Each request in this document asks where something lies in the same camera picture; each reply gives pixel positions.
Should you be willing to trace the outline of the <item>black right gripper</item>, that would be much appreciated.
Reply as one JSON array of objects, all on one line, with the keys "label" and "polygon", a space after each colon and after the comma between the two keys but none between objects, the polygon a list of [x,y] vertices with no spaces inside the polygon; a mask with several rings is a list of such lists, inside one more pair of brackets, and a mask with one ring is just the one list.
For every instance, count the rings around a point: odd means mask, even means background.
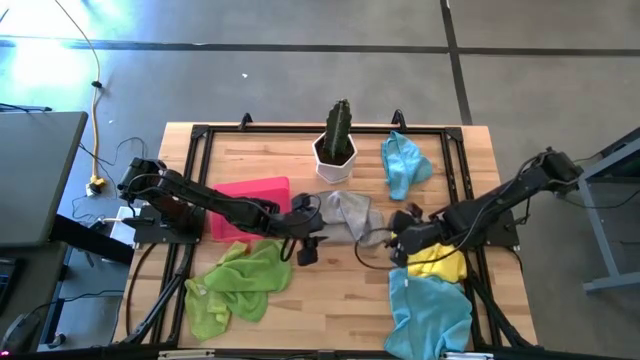
[{"label": "black right gripper", "polygon": [[421,223],[422,217],[423,209],[415,203],[408,203],[390,217],[390,229],[403,230],[398,235],[398,245],[390,253],[390,260],[395,266],[406,266],[408,254],[415,254],[443,238],[442,226],[439,223]]}]

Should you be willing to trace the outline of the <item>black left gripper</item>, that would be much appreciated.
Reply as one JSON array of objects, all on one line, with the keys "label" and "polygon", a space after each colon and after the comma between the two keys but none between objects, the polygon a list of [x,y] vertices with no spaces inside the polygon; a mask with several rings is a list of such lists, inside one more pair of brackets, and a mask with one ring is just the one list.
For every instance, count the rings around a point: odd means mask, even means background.
[{"label": "black left gripper", "polygon": [[285,216],[288,234],[299,240],[300,249],[297,252],[297,264],[309,266],[318,261],[317,237],[308,237],[324,228],[322,215],[316,212],[320,207],[320,197],[317,194],[300,193],[291,200],[292,210]]}]

